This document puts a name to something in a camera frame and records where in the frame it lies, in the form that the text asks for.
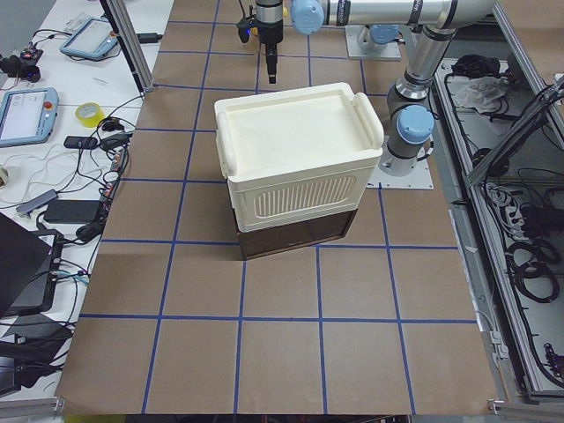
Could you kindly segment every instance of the tiled surface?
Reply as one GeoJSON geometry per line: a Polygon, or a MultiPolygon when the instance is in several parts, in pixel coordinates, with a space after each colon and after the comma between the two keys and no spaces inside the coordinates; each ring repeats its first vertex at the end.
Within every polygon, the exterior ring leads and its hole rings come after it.
{"type": "Polygon", "coordinates": [[[485,412],[492,378],[440,188],[369,189],[345,238],[241,260],[214,102],[346,81],[388,128],[405,61],[351,61],[341,28],[288,27],[268,85],[240,18],[231,0],[174,5],[59,393],[88,413],[485,412]]]}

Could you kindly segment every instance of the bin handle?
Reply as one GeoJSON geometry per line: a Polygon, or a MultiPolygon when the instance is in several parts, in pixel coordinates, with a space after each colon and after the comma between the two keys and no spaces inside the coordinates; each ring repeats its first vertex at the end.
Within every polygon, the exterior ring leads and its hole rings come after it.
{"type": "Polygon", "coordinates": [[[366,94],[356,93],[354,98],[352,99],[352,106],[359,110],[360,120],[372,135],[370,139],[372,147],[376,150],[382,148],[384,128],[366,94]]]}
{"type": "Polygon", "coordinates": [[[227,178],[237,174],[237,163],[235,162],[235,154],[229,126],[227,123],[227,114],[225,112],[218,113],[218,153],[221,172],[227,178]]]}

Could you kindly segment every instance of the storage box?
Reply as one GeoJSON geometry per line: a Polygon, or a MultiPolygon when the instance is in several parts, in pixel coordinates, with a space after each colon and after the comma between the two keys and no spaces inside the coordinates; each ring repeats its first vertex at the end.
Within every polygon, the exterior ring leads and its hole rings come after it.
{"type": "Polygon", "coordinates": [[[345,83],[215,103],[221,171],[242,232],[358,208],[383,128],[345,83]]]}

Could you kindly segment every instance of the white mounting plate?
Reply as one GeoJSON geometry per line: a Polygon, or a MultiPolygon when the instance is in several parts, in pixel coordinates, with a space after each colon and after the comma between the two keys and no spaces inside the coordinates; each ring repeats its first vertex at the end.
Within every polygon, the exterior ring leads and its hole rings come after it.
{"type": "Polygon", "coordinates": [[[346,48],[351,59],[381,60],[386,62],[399,62],[402,59],[396,42],[390,42],[377,50],[366,51],[360,48],[357,38],[363,28],[363,25],[345,26],[346,48]]]}
{"type": "Polygon", "coordinates": [[[407,176],[392,176],[384,173],[379,167],[374,169],[367,182],[367,188],[383,189],[433,189],[433,179],[427,160],[418,161],[413,171],[407,176]]]}

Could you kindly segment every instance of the yellow tape roll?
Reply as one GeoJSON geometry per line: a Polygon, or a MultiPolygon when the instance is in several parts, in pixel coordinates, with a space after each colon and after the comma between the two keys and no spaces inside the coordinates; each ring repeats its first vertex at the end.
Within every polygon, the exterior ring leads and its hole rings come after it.
{"type": "Polygon", "coordinates": [[[104,112],[96,103],[85,103],[77,107],[74,115],[79,119],[87,128],[95,128],[102,119],[104,119],[104,112]]]}

